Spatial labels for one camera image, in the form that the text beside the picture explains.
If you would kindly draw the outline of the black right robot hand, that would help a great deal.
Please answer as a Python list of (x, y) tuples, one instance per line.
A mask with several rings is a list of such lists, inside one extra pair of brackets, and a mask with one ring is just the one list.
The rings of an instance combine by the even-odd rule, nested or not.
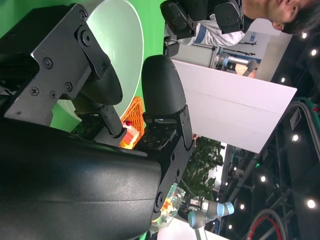
[(172, 60), (142, 66), (145, 133), (133, 149), (123, 92), (78, 3), (31, 10), (0, 40), (0, 237), (134, 240), (147, 232), (192, 154)]

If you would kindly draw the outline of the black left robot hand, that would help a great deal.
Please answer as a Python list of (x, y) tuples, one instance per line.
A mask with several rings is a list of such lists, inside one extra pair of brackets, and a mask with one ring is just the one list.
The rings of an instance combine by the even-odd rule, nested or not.
[(177, 39), (194, 37), (196, 23), (212, 14), (223, 34), (244, 29), (241, 0), (166, 0), (160, 4), (160, 10)]

